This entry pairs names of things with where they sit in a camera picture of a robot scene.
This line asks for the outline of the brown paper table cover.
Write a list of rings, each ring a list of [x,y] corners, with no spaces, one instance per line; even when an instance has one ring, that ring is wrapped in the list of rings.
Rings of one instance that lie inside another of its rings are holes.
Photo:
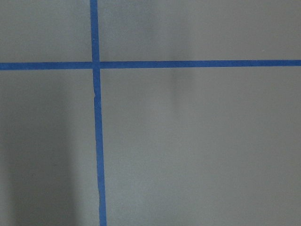
[[[293,60],[298,0],[100,0],[102,61]],[[300,67],[104,69],[110,226],[298,226]],[[0,223],[97,226],[91,69],[1,71]]]

